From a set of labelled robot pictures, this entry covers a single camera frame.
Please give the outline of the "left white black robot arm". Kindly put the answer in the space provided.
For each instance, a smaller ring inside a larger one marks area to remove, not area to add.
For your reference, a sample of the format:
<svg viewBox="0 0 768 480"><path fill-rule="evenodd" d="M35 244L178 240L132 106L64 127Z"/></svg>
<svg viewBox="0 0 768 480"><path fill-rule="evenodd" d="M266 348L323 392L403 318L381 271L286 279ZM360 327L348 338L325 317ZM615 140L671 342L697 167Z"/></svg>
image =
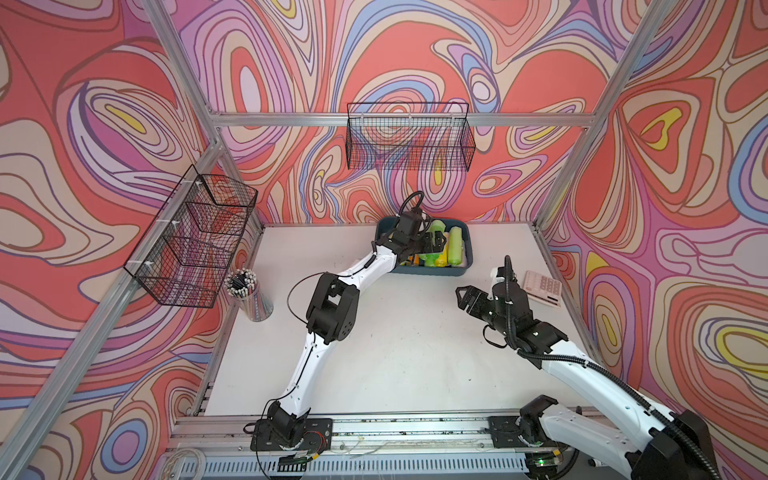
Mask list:
<svg viewBox="0 0 768 480"><path fill-rule="evenodd" d="M302 354L283 394L266 402L253 423L250 449L320 450L327 436L307 425L316 377L337 343L351 333L362 292L412 256L441 253L447 244L436 219L419 207L396 216L394 226L371 242L370 252L340 273L322 272L309 301Z"/></svg>

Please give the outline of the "yellow roll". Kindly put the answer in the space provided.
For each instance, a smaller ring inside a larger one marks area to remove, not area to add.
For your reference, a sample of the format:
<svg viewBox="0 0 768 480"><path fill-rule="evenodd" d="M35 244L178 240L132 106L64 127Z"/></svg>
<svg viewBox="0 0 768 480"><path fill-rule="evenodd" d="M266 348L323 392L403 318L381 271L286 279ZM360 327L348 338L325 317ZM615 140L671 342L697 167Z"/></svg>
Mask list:
<svg viewBox="0 0 768 480"><path fill-rule="evenodd" d="M448 261L448 253L446 250L441 252L437 255L437 258L434 260L434 266L437 268L444 268L449 265Z"/></svg>

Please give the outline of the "pink calculator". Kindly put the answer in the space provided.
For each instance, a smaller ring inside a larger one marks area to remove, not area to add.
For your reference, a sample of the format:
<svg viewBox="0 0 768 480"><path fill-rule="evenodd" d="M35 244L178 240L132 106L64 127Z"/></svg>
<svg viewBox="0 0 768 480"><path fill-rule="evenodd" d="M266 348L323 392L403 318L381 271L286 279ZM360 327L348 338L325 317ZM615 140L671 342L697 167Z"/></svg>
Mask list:
<svg viewBox="0 0 768 480"><path fill-rule="evenodd" d="M552 277L528 270L524 275L523 289L541 303L554 307L562 304L562 283Z"/></svg>

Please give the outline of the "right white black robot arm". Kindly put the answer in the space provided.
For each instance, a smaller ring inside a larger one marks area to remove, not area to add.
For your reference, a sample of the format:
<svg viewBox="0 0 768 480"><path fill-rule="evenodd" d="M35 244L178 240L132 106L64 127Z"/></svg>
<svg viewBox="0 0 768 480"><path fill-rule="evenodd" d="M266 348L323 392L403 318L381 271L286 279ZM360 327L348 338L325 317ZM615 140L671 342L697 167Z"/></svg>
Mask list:
<svg viewBox="0 0 768 480"><path fill-rule="evenodd" d="M570 387L609 421L592 420L540 395L519 410L521 442L566 444L626 479L719 478L711 435L698 414L677 413L592 361L564 332L535 318L516 283L502 280L490 292L463 286L455 293L460 310L500 333L518 356Z"/></svg>

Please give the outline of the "clear cup of pencils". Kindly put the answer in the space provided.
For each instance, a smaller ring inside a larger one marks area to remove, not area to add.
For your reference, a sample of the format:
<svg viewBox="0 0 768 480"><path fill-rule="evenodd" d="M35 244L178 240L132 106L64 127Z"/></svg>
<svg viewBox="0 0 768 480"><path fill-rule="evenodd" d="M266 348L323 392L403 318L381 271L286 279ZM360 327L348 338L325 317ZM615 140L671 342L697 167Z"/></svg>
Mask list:
<svg viewBox="0 0 768 480"><path fill-rule="evenodd" d="M261 290L256 274L250 269L231 272L224 281L226 292L253 322L262 322L273 312L271 301Z"/></svg>

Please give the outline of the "light green roll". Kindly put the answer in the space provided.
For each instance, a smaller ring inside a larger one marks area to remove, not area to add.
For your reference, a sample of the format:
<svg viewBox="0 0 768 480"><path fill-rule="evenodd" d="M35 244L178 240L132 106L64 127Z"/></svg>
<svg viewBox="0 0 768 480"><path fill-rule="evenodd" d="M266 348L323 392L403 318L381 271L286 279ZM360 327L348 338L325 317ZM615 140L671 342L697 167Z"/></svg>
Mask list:
<svg viewBox="0 0 768 480"><path fill-rule="evenodd" d="M463 229L453 226L449 231L447 262L451 266L460 267L464 259Z"/></svg>

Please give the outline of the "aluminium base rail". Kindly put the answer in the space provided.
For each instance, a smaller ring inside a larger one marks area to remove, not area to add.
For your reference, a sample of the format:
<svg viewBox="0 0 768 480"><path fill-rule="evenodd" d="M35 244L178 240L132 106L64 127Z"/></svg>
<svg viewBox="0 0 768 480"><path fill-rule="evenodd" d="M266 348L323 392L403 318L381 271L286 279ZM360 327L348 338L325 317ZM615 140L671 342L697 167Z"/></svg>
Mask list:
<svg viewBox="0 0 768 480"><path fill-rule="evenodd" d="M309 419L296 449L256 441L245 418L182 421L157 463L155 479L529 479L566 471L573 452L593 460L586 472L627 478L629 438L596 410L558 406L543 424L554 437L522 441L514 411L402 415L328 415Z"/></svg>

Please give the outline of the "teal plastic storage box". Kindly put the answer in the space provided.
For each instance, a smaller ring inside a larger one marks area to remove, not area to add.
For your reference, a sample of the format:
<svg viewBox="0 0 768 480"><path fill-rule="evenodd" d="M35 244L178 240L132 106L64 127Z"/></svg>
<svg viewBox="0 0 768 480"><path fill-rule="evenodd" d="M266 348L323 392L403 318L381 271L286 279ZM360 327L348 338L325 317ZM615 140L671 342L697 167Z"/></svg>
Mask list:
<svg viewBox="0 0 768 480"><path fill-rule="evenodd" d="M374 240L376 240L379 236L384 234L385 232L391 230L396 221L398 216L390 216L385 217L382 220L380 220L377 224L377 230L376 235L374 237ZM469 236L469 230L466 224L464 224L461 221L458 220L442 220L446 225L446 237L447 237L447 244L445 250L448 250L448 239L449 239L449 231L453 226L460 226L463 229L463 240L464 240L464 259L463 264L460 267L455 267L448 265L444 268L437 268L437 267L425 267L420 259L420 265L419 266L411 266L408 258L406 260L397 260L397 264L395 265L394 269L392 270L395 274L413 274L413 275L436 275L436 276L461 276L465 273L465 271L472 265L473 262L473 254L472 254L472 248L471 248L471 239Z"/></svg>

